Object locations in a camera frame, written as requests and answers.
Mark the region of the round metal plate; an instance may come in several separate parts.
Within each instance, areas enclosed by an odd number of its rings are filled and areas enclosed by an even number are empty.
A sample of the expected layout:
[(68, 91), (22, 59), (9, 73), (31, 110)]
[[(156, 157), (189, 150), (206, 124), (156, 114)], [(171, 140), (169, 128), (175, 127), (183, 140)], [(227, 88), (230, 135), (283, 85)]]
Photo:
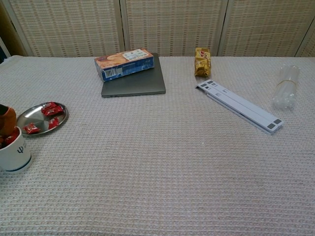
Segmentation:
[[(68, 118), (68, 110), (67, 107), (58, 102), (54, 102), (57, 106), (61, 108), (61, 111), (53, 114), (51, 116), (46, 116), (42, 113), (42, 108), (44, 108), (49, 102), (41, 103), (35, 105), (23, 113), (21, 113), (17, 118), (17, 126), (21, 128), (22, 135), (24, 137), (34, 137), (40, 136), (44, 134), (48, 134), (53, 130), (61, 127)], [(26, 126), (33, 124), (39, 130), (29, 134), (27, 130), (25, 130)]]

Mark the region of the orange and blue biscuit box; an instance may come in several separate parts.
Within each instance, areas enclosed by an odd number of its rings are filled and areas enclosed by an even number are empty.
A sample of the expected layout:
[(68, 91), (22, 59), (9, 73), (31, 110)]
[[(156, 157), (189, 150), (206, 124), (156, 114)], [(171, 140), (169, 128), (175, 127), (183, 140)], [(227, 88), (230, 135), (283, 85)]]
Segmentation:
[(96, 70), (104, 82), (154, 68), (154, 55), (144, 48), (119, 52), (94, 59)]

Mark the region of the clear plastic tube bundle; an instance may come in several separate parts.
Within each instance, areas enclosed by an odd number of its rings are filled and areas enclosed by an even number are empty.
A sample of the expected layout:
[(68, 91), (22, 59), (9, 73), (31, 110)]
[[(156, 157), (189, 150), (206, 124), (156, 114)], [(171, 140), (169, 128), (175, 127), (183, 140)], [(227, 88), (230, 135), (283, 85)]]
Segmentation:
[(296, 102), (300, 68), (284, 64), (279, 73), (279, 82), (273, 94), (273, 106), (280, 110), (292, 109)]

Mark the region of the red candy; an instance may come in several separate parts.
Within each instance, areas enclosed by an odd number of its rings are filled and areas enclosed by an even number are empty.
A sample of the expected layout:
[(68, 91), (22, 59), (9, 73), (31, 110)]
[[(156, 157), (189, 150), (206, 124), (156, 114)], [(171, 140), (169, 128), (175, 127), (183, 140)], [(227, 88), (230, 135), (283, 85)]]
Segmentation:
[(0, 149), (5, 148), (6, 146), (10, 145), (12, 142), (14, 142), (17, 137), (19, 136), (20, 131), (16, 127), (13, 132), (8, 136), (0, 136)]

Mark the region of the brown wooden screen frame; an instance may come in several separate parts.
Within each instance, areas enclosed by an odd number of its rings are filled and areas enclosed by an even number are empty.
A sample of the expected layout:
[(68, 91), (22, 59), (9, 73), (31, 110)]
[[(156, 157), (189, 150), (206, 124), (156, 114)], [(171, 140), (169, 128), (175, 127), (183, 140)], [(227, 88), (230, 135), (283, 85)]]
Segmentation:
[(0, 37), (11, 56), (26, 56), (27, 52), (11, 21), (11, 18), (0, 0)]

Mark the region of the grey closed laptop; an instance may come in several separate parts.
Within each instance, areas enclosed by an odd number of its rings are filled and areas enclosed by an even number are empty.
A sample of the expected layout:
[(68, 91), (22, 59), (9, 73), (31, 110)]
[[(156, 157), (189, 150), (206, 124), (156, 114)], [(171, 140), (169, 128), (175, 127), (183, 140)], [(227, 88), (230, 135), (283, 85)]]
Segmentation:
[(166, 88), (159, 57), (157, 53), (153, 53), (153, 56), (155, 64), (154, 68), (132, 73), (109, 82), (104, 82), (101, 96), (103, 98), (109, 98), (165, 94)]

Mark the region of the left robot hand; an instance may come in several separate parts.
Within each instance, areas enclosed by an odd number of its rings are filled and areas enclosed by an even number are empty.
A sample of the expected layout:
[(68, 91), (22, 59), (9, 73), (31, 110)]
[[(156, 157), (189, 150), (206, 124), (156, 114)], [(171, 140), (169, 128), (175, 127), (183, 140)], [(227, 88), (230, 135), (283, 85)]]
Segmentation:
[(5, 139), (12, 136), (16, 127), (16, 112), (13, 108), (0, 104), (0, 149), (7, 143)]

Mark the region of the white woven tablecloth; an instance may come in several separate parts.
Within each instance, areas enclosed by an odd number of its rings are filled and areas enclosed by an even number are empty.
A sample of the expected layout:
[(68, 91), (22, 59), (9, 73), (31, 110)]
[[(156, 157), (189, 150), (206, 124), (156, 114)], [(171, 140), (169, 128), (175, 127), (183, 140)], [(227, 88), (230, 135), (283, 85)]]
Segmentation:
[[(0, 103), (47, 101), (67, 122), (0, 171), (0, 236), (315, 236), (315, 58), (213, 57), (212, 77), (284, 121), (261, 132), (196, 89), (192, 57), (161, 57), (164, 95), (102, 98), (93, 58), (13, 56)], [(272, 98), (300, 68), (296, 102)]]

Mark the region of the white flat remote strip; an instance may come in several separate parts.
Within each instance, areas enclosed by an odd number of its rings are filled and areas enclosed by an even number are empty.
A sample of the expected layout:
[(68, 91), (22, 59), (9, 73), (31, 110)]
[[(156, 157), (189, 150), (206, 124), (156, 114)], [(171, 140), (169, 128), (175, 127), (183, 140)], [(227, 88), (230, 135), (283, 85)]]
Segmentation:
[(213, 80), (199, 83), (196, 88), (203, 91), (210, 99), (267, 134), (274, 134), (284, 124), (282, 119), (238, 96)]

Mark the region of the heap of red candies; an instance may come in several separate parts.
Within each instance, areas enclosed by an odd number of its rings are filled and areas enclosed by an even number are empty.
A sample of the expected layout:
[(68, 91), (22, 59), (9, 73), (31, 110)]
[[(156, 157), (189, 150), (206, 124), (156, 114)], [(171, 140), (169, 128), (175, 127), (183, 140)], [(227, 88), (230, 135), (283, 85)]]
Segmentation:
[[(42, 113), (46, 116), (51, 116), (51, 115), (56, 114), (60, 111), (61, 111), (61, 108), (59, 106), (57, 106), (52, 101), (49, 102), (44, 108), (42, 108)], [(38, 131), (39, 129), (36, 128), (33, 124), (30, 124), (29, 126), (25, 127), (25, 130), (27, 130), (27, 132), (29, 134), (32, 134), (32, 133)]]

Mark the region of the woven folding screen panel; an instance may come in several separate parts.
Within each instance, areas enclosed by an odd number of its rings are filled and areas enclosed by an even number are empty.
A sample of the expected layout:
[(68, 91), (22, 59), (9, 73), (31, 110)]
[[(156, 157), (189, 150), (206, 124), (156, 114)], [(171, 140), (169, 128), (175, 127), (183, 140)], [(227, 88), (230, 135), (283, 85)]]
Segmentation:
[(98, 57), (125, 49), (119, 0), (1, 0), (34, 57)]
[(315, 18), (315, 0), (228, 0), (218, 56), (294, 57)]
[(315, 19), (312, 21), (301, 45), (299, 46), (296, 57), (315, 57)]
[(229, 0), (119, 0), (126, 50), (193, 56), (196, 47), (218, 55)]

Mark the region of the gold snack packet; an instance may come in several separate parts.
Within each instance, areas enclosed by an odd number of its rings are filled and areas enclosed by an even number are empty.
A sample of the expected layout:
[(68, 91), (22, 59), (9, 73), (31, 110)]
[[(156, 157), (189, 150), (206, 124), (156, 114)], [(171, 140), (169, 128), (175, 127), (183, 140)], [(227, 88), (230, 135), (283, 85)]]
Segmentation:
[(196, 47), (194, 60), (194, 75), (209, 77), (211, 74), (211, 54), (208, 48)]

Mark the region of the white paper cup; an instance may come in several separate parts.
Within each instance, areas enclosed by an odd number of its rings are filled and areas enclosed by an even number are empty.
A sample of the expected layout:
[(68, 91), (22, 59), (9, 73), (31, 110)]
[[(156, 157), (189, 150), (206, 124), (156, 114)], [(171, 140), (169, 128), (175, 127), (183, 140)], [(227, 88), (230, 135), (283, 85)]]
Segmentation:
[(9, 173), (21, 172), (27, 169), (33, 161), (21, 129), (19, 127), (16, 128), (19, 131), (17, 138), (6, 147), (0, 149), (0, 168)]

